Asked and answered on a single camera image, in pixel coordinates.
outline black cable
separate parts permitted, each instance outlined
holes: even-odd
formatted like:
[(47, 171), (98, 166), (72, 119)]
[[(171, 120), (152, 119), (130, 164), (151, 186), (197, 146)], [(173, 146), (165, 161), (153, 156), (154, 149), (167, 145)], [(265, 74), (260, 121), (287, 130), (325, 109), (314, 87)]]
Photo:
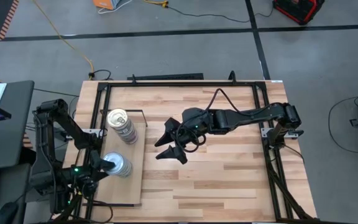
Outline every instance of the black cable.
[(114, 212), (112, 210), (112, 205), (109, 205), (106, 202), (102, 202), (102, 201), (99, 201), (99, 200), (94, 200), (94, 199), (90, 199), (90, 198), (86, 197), (84, 195), (84, 187), (85, 187), (85, 185), (83, 185), (82, 189), (81, 189), (82, 196), (85, 199), (87, 199), (88, 201), (90, 201), (91, 203), (102, 204), (102, 205), (104, 205), (106, 207), (109, 207), (110, 208), (110, 218), (108, 220), (106, 220), (105, 222), (98, 222), (98, 221), (90, 220), (90, 219), (87, 219), (87, 218), (80, 218), (80, 217), (78, 217), (78, 218), (81, 219), (81, 220), (86, 220), (86, 221), (91, 222), (91, 223), (109, 223), (112, 220), (112, 217), (114, 216)]
[(71, 101), (70, 104), (68, 104), (68, 114), (70, 115), (70, 110), (71, 110), (71, 104), (74, 102), (75, 99), (77, 99), (78, 96), (75, 96)]
[(107, 128), (103, 127), (102, 129), (100, 129), (99, 133), (98, 133), (98, 137), (102, 138), (102, 137), (106, 137), (107, 134), (104, 134), (105, 131), (108, 131)]
[(296, 151), (295, 149), (291, 148), (290, 146), (287, 146), (286, 144), (284, 146), (289, 148), (289, 149), (291, 149), (292, 151), (296, 152), (302, 158), (303, 163), (305, 163), (305, 159), (303, 158), (302, 154), (300, 154), (298, 151)]
[(67, 145), (67, 144), (68, 144), (68, 142), (66, 142), (66, 143), (64, 143), (64, 144), (61, 144), (60, 146), (55, 147), (55, 149), (60, 148), (60, 147), (62, 147), (62, 146), (65, 146), (65, 145)]
[(273, 10), (274, 10), (274, 7), (272, 6), (272, 10), (270, 11), (270, 13), (266, 16), (266, 15), (263, 15), (262, 13), (255, 13), (254, 14), (254, 16), (256, 16), (256, 15), (261, 15), (261, 16), (263, 16), (263, 17), (266, 17), (266, 18), (269, 18), (271, 15), (272, 15), (272, 13), (273, 13)]
[(329, 131), (329, 135), (331, 137), (331, 139), (335, 142), (335, 144), (340, 147), (341, 149), (345, 150), (345, 151), (348, 151), (348, 152), (353, 152), (353, 153), (358, 153), (358, 151), (353, 151), (353, 150), (350, 150), (350, 149), (346, 149), (345, 147), (341, 146), (335, 139), (334, 139), (334, 136), (331, 132), (331, 112), (333, 111), (333, 109), (335, 108), (335, 106), (337, 106), (338, 104), (344, 102), (344, 101), (347, 101), (347, 100), (351, 100), (351, 99), (354, 99), (354, 98), (358, 98), (358, 96), (355, 96), (355, 97), (349, 97), (349, 98), (346, 98), (344, 100), (341, 100), (339, 102), (337, 102), (336, 104), (334, 104), (334, 106), (331, 107), (331, 109), (329, 110), (329, 113), (328, 113), (328, 131)]
[(75, 159), (74, 166), (77, 166), (78, 159), (80, 158), (80, 152), (81, 152), (81, 149), (78, 150), (78, 152), (77, 152), (77, 158)]
[(353, 103), (358, 107), (358, 103), (356, 103), (356, 100), (358, 99), (358, 97), (356, 97), (353, 101)]
[(224, 16), (224, 15), (216, 15), (216, 14), (193, 15), (193, 14), (188, 14), (188, 13), (181, 12), (181, 11), (179, 11), (178, 9), (175, 9), (175, 8), (173, 8), (173, 7), (171, 7), (171, 6), (167, 6), (167, 8), (172, 9), (172, 10), (176, 11), (177, 13), (182, 14), (182, 15), (184, 15), (184, 16), (193, 16), (193, 17), (216, 16), (216, 17), (223, 17), (223, 18), (225, 18), (225, 19), (227, 19), (227, 20), (234, 21), (234, 22), (241, 22), (241, 23), (247, 23), (247, 22), (249, 22), (249, 20), (247, 20), (247, 21), (239, 21), (239, 20), (237, 20), (237, 19), (231, 19), (231, 18), (228, 18), (227, 16)]
[(93, 74), (96, 74), (96, 72), (108, 72), (109, 75), (107, 76), (107, 78), (105, 78), (104, 80), (112, 80), (112, 78), (110, 78), (111, 76), (111, 72), (109, 70), (106, 70), (106, 69), (99, 69), (99, 70), (96, 70), (93, 72)]
[[(247, 23), (247, 22), (250, 21), (250, 20), (247, 20), (247, 21), (239, 21), (239, 20), (237, 20), (237, 19), (231, 19), (231, 18), (228, 18), (227, 16), (217, 15), (217, 14), (194, 15), (194, 14), (189, 14), (189, 13), (181, 12), (181, 11), (179, 11), (178, 9), (175, 9), (175, 8), (173, 8), (173, 7), (171, 7), (171, 6), (167, 6), (167, 8), (172, 9), (172, 10), (176, 11), (177, 13), (182, 14), (182, 15), (184, 15), (184, 16), (193, 16), (193, 17), (216, 16), (216, 17), (223, 17), (223, 18), (225, 18), (225, 19), (227, 19), (227, 20), (230, 20), (230, 21), (233, 21), (233, 22), (241, 22), (241, 23)], [(273, 8), (273, 6), (272, 6), (272, 10), (270, 11), (269, 15), (266, 16), (266, 15), (263, 15), (263, 14), (261, 14), (261, 13), (258, 12), (258, 13), (256, 13), (256, 14), (254, 14), (254, 16), (256, 16), (256, 15), (261, 15), (261, 16), (263, 16), (263, 17), (270, 17), (270, 16), (272, 15), (272, 13), (273, 13), (273, 10), (274, 10), (274, 8)]]
[(215, 97), (216, 97), (216, 95), (218, 94), (219, 91), (224, 95), (224, 97), (227, 99), (227, 101), (230, 103), (230, 105), (233, 107), (233, 109), (234, 109), (237, 113), (239, 113), (239, 114), (241, 114), (241, 115), (244, 115), (244, 116), (255, 116), (255, 115), (261, 113), (262, 111), (266, 110), (267, 108), (270, 108), (272, 105), (276, 105), (276, 104), (282, 105), (281, 103), (271, 103), (271, 104), (265, 106), (264, 108), (258, 110), (258, 111), (255, 112), (255, 113), (244, 113), (244, 112), (239, 111), (239, 110), (236, 108), (236, 106), (234, 106), (233, 102), (230, 100), (230, 98), (226, 95), (226, 93), (225, 93), (221, 88), (218, 88), (218, 89), (216, 89), (216, 91), (215, 91), (215, 93), (214, 93), (214, 95), (213, 95), (213, 97), (212, 97), (211, 102), (209, 102), (209, 105), (206, 107), (206, 109), (205, 109), (206, 111), (208, 111), (209, 108), (212, 106), (212, 104), (213, 104), (213, 102), (214, 102), (214, 100), (215, 100)]
[(38, 89), (38, 88), (33, 88), (33, 90), (43, 91), (43, 92), (46, 92), (46, 93), (56, 93), (56, 94), (65, 95), (65, 96), (77, 96), (78, 97), (78, 95), (72, 95), (72, 94), (69, 94), (69, 93), (60, 93), (60, 92), (50, 91), (50, 90), (41, 90), (41, 89)]

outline butcher block tabletop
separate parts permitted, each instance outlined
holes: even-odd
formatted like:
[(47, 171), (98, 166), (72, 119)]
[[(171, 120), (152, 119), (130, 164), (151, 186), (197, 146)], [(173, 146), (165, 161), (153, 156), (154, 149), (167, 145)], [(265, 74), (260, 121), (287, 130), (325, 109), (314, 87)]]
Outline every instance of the butcher block tabletop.
[[(81, 128), (90, 127), (97, 87), (96, 81), (83, 82), (75, 115), (75, 121)], [(266, 81), (266, 87), (269, 102), (287, 102), (282, 82)], [(252, 89), (248, 86), (111, 88), (110, 110), (143, 110), (148, 124), (141, 205), (132, 208), (114, 207), (112, 222), (275, 221), (258, 124), (241, 126), (224, 136), (207, 134), (204, 145), (196, 152), (186, 154), (188, 162), (185, 165), (176, 159), (155, 159), (157, 154), (168, 147), (154, 146), (164, 133), (164, 122), (169, 117), (181, 122), (181, 113), (187, 108), (206, 108), (217, 88), (222, 88), (239, 110), (255, 108)], [(101, 96), (100, 109), (103, 107), (105, 92)], [(263, 106), (261, 93), (259, 98)], [(218, 93), (211, 109), (232, 108), (225, 97)], [(142, 121), (141, 114), (133, 116), (135, 122)], [(100, 126), (100, 121), (99, 113), (96, 127)], [(300, 152), (297, 140), (286, 140), (286, 144)], [(306, 213), (316, 217), (302, 159), (287, 148), (281, 149), (280, 153), (290, 193)], [(78, 150), (70, 142), (63, 166), (74, 164), (77, 154)], [(80, 152), (78, 165), (82, 164), (83, 156), (84, 150)], [(285, 217), (283, 196), (278, 189), (277, 192), (281, 214)], [(82, 207), (81, 217), (84, 216), (85, 207)], [(109, 217), (108, 207), (93, 207), (93, 220), (103, 221)]]

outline black metal frame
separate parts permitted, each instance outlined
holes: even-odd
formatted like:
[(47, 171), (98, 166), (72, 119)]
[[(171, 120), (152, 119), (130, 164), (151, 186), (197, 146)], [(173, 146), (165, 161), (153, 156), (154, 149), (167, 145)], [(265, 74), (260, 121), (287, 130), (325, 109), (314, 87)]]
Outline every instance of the black metal frame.
[[(229, 80), (231, 81), (221, 81), (221, 82), (205, 82), (205, 81), (199, 81), (199, 82), (156, 82), (156, 81), (136, 81), (136, 79), (134, 78), (131, 82), (124, 82), (124, 83), (108, 83), (108, 82), (100, 82), (98, 84), (98, 89), (97, 89), (97, 93), (96, 93), (96, 98), (95, 98), (95, 103), (94, 103), (94, 110), (93, 110), (93, 114), (92, 114), (92, 119), (91, 119), (91, 126), (89, 128), (94, 129), (96, 128), (96, 119), (98, 117), (98, 111), (99, 111), (99, 105), (100, 105), (100, 100), (101, 100), (101, 93), (102, 91), (106, 90), (106, 96), (104, 97), (104, 105), (103, 105), (103, 109), (102, 111), (106, 111), (108, 110), (108, 106), (109, 106), (109, 100), (110, 100), (110, 93), (111, 93), (111, 89), (113, 87), (146, 87), (146, 86), (248, 86), (252, 88), (252, 92), (254, 95), (254, 101), (255, 101), (255, 107), (256, 108), (260, 108), (260, 101), (259, 101), (259, 94), (258, 94), (258, 90), (260, 90), (262, 92), (262, 96), (264, 99), (264, 105), (268, 105), (269, 104), (269, 98), (267, 96), (267, 89), (266, 89), (266, 84), (265, 82), (239, 82), (236, 79), (236, 74), (232, 71), (230, 73), (229, 76)], [(105, 122), (106, 122), (106, 115), (107, 113), (102, 113), (102, 118), (101, 118), (101, 124), (100, 124), (100, 129), (103, 129), (105, 127)], [(273, 122), (269, 122), (268, 126), (270, 128), (273, 128)], [(264, 127), (264, 123), (259, 123), (259, 128), (263, 128)], [(292, 205), (296, 205), (299, 207), (299, 205), (297, 205), (297, 203), (295, 202), (295, 200), (293, 199), (293, 197), (291, 196), (290, 192), (288, 192), (287, 190), (287, 184), (285, 181), (285, 174), (284, 174), (284, 170), (283, 170), (283, 164), (282, 164), (282, 160), (280, 157), (280, 152), (278, 151), (274, 151), (275, 157), (276, 157), (276, 165), (277, 165), (277, 171), (278, 173), (276, 173), (273, 169), (273, 166), (271, 164), (271, 158), (270, 158), (270, 154), (269, 154), (269, 144), (267, 139), (262, 138), (262, 144), (263, 144), (263, 148), (264, 148), (264, 157), (265, 157), (265, 163), (266, 163), (266, 169), (268, 172), (268, 182), (269, 182), (269, 186), (270, 186), (270, 192), (272, 195), (272, 203), (273, 203), (273, 209), (274, 209), (274, 214), (275, 214), (275, 219), (276, 221), (279, 220), (283, 220), (281, 213), (280, 213), (280, 206), (278, 204), (278, 197), (277, 197), (277, 191), (276, 191), (276, 185), (279, 186), (279, 189), (284, 192), (284, 202), (285, 202), (285, 210), (287, 213), (287, 218), (286, 221), (288, 222), (302, 222), (302, 221), (306, 221), (306, 222), (310, 222), (311, 220), (294, 220), (293, 219), (293, 214), (292, 214), (292, 209), (291, 209), (291, 204)], [(85, 154), (85, 158), (84, 158), (84, 163), (89, 163), (89, 159), (90, 159), (90, 155), (88, 153)], [(91, 218), (91, 211), (93, 208), (93, 203), (88, 201), (88, 203), (86, 204), (86, 213), (85, 213), (85, 218), (90, 219)], [(75, 215), (78, 216), (79, 212), (80, 212), (80, 207), (81, 207), (81, 203), (78, 203), (78, 205), (76, 206), (75, 209)]]

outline silver can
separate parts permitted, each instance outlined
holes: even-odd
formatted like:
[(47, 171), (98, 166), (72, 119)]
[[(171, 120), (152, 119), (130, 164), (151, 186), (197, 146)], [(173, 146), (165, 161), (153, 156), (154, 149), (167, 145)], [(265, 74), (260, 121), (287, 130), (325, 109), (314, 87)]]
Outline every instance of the silver can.
[(119, 177), (127, 177), (132, 173), (132, 163), (118, 152), (110, 152), (103, 159), (105, 161), (115, 163), (115, 167), (105, 170), (109, 175), (117, 175)]
[(136, 128), (125, 110), (114, 109), (110, 111), (107, 121), (125, 143), (134, 144), (137, 141)]

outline concrete floor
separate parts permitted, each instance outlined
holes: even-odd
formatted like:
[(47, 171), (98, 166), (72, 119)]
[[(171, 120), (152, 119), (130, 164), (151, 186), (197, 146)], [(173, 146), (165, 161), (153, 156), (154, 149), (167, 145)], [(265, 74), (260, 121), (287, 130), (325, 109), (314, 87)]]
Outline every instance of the concrete floor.
[[(251, 0), (254, 12), (268, 14), (271, 0)], [(220, 18), (184, 17), (140, 0), (117, 12), (97, 14), (91, 1), (39, 0), (62, 34), (102, 34), (187, 29), (250, 28)], [(248, 20), (243, 0), (171, 0), (170, 5), (194, 14), (224, 14)], [(258, 27), (296, 27), (278, 11), (256, 17)], [(309, 26), (358, 25), (358, 1), (328, 0)], [(20, 1), (7, 37), (55, 35), (30, 0)], [(296, 105), (305, 134), (300, 138), (314, 204), (319, 218), (358, 223), (358, 154), (338, 148), (329, 137), (328, 111), (335, 102), (358, 95), (358, 29), (260, 33), (274, 80), (283, 80)], [(112, 71), (115, 80), (132, 74), (165, 75), (203, 72), (205, 79), (226, 79), (231, 70), (240, 79), (263, 79), (252, 33), (156, 37), (76, 39), (96, 69)], [(35, 86), (79, 94), (89, 65), (61, 40), (0, 42), (0, 78), (4, 82), (34, 80)], [(43, 101), (70, 97), (34, 92), (31, 109)], [(337, 140), (358, 150), (358, 129), (348, 120), (358, 116), (352, 101), (333, 111)], [(64, 149), (58, 153), (64, 155)], [(45, 220), (48, 202), (27, 206), (25, 222)]]

